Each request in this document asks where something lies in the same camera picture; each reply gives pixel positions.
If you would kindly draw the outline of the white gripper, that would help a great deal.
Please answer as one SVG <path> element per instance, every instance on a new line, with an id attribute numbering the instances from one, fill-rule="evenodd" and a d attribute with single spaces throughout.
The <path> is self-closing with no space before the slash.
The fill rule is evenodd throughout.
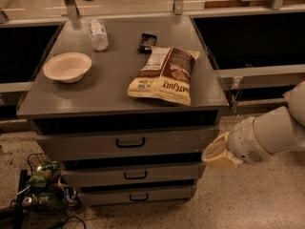
<path id="1" fill-rule="evenodd" d="M 216 169 L 235 169 L 245 163 L 256 165 L 273 159 L 260 144 L 254 131 L 254 118 L 238 122 L 228 133 L 219 135 L 202 153 L 202 160 Z"/>

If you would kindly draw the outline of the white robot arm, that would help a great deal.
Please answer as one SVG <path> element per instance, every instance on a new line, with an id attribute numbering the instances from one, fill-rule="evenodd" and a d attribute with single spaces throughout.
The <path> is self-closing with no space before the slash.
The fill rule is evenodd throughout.
<path id="1" fill-rule="evenodd" d="M 305 151 L 305 82 L 286 92 L 288 106 L 250 116 L 219 135 L 202 160 L 218 169 L 260 164 L 280 153 Z"/>

